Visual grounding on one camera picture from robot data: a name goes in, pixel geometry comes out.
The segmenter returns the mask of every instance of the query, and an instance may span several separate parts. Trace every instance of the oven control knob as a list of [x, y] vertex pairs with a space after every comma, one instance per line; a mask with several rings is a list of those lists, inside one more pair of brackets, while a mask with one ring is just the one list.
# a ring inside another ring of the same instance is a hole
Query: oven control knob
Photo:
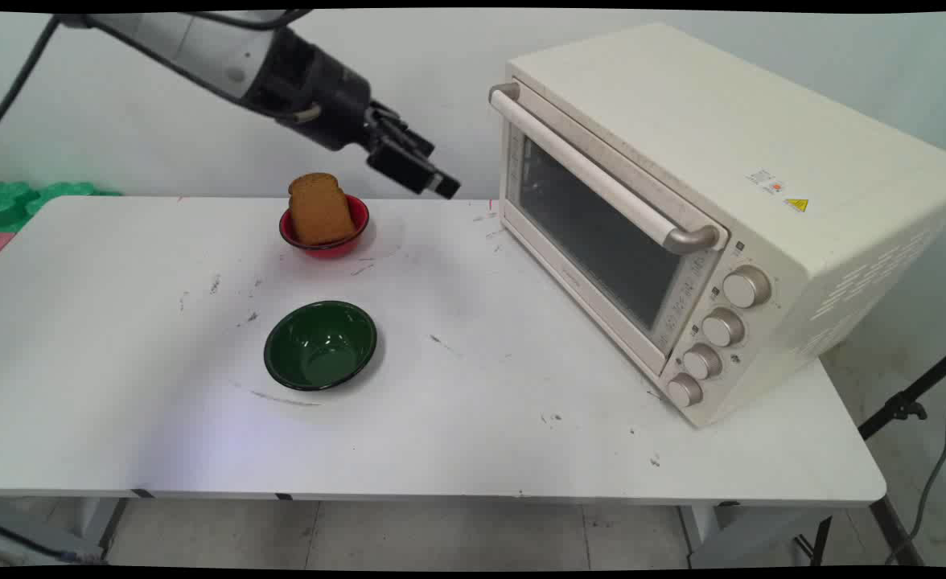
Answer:
[[701, 402], [701, 386], [687, 374], [676, 374], [667, 384], [667, 396], [680, 408]]
[[735, 312], [716, 308], [701, 320], [701, 333], [717, 346], [737, 344], [745, 337], [745, 325]]
[[759, 268], [742, 266], [723, 278], [723, 294], [738, 308], [750, 308], [770, 299], [770, 280]]
[[723, 370], [723, 363], [716, 351], [705, 344], [694, 344], [681, 357], [684, 368], [695, 380], [712, 378]]

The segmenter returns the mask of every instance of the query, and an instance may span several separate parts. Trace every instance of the toaster oven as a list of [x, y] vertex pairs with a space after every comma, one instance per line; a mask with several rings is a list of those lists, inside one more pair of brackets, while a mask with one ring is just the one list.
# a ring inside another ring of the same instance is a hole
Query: toaster oven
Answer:
[[847, 336], [946, 223], [946, 151], [663, 23], [510, 61], [501, 219], [693, 424]]

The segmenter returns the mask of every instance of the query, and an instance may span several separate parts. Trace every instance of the oven glass window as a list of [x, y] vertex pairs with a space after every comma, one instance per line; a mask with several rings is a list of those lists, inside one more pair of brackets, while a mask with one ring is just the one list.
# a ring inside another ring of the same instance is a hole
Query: oven glass window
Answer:
[[646, 336], [681, 256], [669, 253], [529, 139], [510, 199]]

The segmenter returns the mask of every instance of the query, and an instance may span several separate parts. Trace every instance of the green bowl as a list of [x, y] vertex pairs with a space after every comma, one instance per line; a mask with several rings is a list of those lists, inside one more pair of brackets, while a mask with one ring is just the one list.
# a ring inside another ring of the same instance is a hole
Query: green bowl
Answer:
[[376, 326], [345, 302], [315, 302], [290, 312], [269, 333], [269, 374], [296, 391], [322, 391], [351, 379], [373, 358]]

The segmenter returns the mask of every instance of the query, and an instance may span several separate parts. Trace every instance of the oven door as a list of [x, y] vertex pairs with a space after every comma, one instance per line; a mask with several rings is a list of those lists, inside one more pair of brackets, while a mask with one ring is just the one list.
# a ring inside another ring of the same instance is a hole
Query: oven door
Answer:
[[524, 84], [488, 98], [506, 121], [503, 223], [657, 377], [726, 229]]

